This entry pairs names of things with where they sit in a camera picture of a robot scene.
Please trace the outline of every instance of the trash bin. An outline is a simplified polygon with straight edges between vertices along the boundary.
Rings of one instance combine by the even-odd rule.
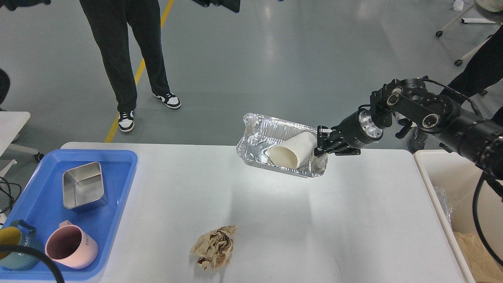
[[[482,170],[457,153],[448,153],[444,150],[418,151],[414,154],[414,158],[465,280],[468,283],[474,283],[452,231],[477,233],[473,222],[472,201]],[[437,199],[434,187],[441,187],[446,191],[449,206],[452,208],[452,230]],[[503,256],[502,215],[501,198],[487,183],[484,183],[478,199],[480,227],[491,248],[499,257]]]

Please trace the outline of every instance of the shoe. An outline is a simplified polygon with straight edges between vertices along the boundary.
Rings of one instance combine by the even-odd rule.
[[[407,148],[410,153],[415,153],[416,151],[425,149],[426,139],[428,134],[418,127],[414,127],[412,130],[412,136],[407,141]]]
[[[134,128],[133,111],[119,112],[119,129],[123,132],[131,131]]]
[[[154,93],[154,96],[161,100],[161,102],[163,102],[169,109],[178,109],[182,106],[178,97],[171,92],[166,95],[156,95]]]

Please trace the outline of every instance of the metal box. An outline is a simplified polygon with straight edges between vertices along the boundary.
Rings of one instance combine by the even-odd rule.
[[[83,212],[107,203],[99,162],[91,162],[63,174],[63,205]]]
[[[317,135],[317,129],[265,115],[247,113],[243,117],[244,136],[237,144],[236,151],[245,164],[303,178],[323,175],[327,164],[327,154],[310,158],[298,169],[274,165],[267,149],[280,144],[302,132]]]

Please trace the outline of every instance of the brown paper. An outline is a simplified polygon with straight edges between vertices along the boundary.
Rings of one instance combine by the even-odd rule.
[[[230,261],[234,246],[232,239],[234,232],[236,232],[236,226],[225,226],[212,230],[199,237],[190,250],[190,254],[196,253],[199,256],[197,263],[204,270],[208,266],[211,266],[211,270],[224,266]]]
[[[454,232],[459,248],[478,283],[503,283],[503,273],[477,234]]]

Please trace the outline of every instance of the mug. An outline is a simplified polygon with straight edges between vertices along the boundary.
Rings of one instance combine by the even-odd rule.
[[[28,233],[17,226],[28,229]],[[0,229],[0,245],[20,245],[42,251],[42,244],[35,239],[37,230],[24,220],[12,221],[8,227]],[[25,253],[0,252],[0,265],[11,270],[27,270],[39,262],[39,259]]]
[[[98,255],[98,244],[79,226],[70,221],[59,224],[45,244],[45,254],[68,267],[81,269]]]

